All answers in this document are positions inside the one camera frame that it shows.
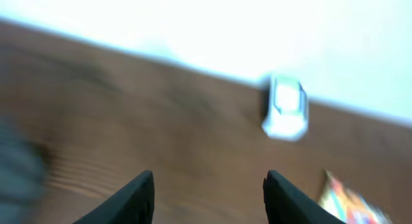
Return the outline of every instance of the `colorful package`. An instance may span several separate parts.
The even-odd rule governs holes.
[[[319,205],[348,224],[390,224],[387,215],[366,203],[363,197],[345,187],[330,172]]]

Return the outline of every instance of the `white container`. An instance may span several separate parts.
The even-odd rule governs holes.
[[[309,103],[298,80],[272,76],[268,105],[262,128],[270,138],[297,141],[306,133]]]

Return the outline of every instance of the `white wall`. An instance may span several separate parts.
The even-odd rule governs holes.
[[[0,0],[1,16],[412,126],[412,0]]]

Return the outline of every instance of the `multicolored object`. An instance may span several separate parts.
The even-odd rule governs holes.
[[[348,224],[390,224],[389,217],[364,198],[345,187],[330,172],[319,205],[330,214]]]

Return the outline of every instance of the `wood grain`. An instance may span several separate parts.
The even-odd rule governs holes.
[[[155,223],[266,223],[269,169],[313,199],[323,169],[332,170],[395,223],[412,221],[410,129],[311,103],[301,141],[271,140],[260,127],[260,90],[0,27],[10,79],[0,84],[1,111],[50,154],[49,195],[32,223],[70,223],[145,169],[154,172]],[[62,209],[68,218],[58,218]]]

